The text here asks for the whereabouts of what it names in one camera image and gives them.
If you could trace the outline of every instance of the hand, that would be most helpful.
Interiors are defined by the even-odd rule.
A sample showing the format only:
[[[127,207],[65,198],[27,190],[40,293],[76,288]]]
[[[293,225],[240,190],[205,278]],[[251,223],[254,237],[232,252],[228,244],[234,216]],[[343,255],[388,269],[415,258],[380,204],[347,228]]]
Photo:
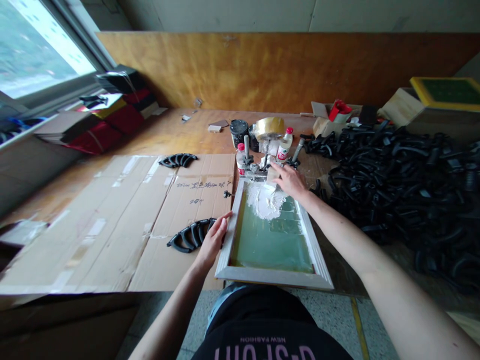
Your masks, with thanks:
[[[302,194],[308,192],[305,180],[293,167],[289,165],[280,167],[276,163],[272,163],[271,167],[281,176],[281,178],[275,179],[273,182],[280,185],[287,195],[290,195],[295,200],[299,200]]]
[[[209,271],[215,263],[217,254],[220,251],[224,235],[227,232],[227,219],[232,216],[232,211],[220,216],[212,225],[203,240],[200,251],[196,256],[194,264],[205,271]]]

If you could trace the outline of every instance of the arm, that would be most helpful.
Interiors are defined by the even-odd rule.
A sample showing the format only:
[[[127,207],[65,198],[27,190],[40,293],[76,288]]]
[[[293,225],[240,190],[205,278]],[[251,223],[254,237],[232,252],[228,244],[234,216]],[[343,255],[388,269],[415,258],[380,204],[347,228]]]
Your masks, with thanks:
[[[296,170],[272,166],[281,175],[277,184],[358,274],[401,359],[480,357],[480,347],[376,243],[308,191]]]
[[[222,245],[230,216],[231,211],[215,221],[195,261],[131,353],[130,360],[177,358],[205,278]]]

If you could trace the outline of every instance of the tiled floor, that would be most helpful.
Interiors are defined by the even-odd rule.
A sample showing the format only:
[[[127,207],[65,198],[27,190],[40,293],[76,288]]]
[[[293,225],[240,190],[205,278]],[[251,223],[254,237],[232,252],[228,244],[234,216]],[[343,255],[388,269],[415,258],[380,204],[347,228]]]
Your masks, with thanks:
[[[355,360],[363,359],[350,297],[296,288],[285,289],[300,298],[318,327],[333,336]],[[219,293],[220,291],[202,291],[200,294],[177,360],[189,360],[202,343],[207,317]],[[142,295],[140,309],[116,360],[128,359],[171,294],[155,292]],[[362,299],[357,303],[370,359],[398,359],[372,302]]]

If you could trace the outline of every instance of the tape roll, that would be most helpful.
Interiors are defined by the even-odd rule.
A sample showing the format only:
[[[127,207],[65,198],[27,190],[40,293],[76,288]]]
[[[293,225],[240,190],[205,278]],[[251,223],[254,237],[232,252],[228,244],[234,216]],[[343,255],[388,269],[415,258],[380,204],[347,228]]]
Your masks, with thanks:
[[[281,117],[265,117],[256,122],[255,137],[258,141],[280,139],[284,132],[285,122]]]

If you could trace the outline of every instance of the wooden table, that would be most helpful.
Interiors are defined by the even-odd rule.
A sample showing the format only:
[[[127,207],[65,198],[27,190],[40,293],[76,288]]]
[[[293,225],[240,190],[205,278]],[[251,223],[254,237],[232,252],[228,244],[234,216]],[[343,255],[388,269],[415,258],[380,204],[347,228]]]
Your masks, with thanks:
[[[182,115],[191,116],[191,119],[184,123],[181,120]],[[294,129],[293,148],[297,146],[300,134],[312,133],[312,126],[315,122],[312,117],[295,114],[202,109],[194,113],[193,109],[170,109],[160,116],[150,117],[139,131],[124,139],[115,148],[102,155],[86,156],[72,165],[5,217],[2,222],[6,224],[33,216],[37,221],[53,221],[114,155],[234,153],[235,148],[232,144],[230,129],[225,127],[220,133],[210,133],[207,131],[208,125],[222,119],[229,122],[234,119],[242,119],[251,125],[268,116],[281,116],[285,120],[285,125]],[[253,154],[255,161],[258,162],[261,156]],[[304,151],[300,153],[299,160],[301,165],[298,169],[305,175],[307,185],[312,186],[315,184],[315,180],[320,178],[322,186],[330,192],[330,188],[327,186],[327,173],[337,163],[320,155],[307,155]],[[367,297],[368,294],[357,274],[325,238],[314,221],[312,224],[335,286],[334,292],[360,298]],[[413,254],[401,243],[386,246],[384,249],[445,310],[480,314],[480,306],[475,298],[459,295],[442,280],[416,273],[412,267]]]

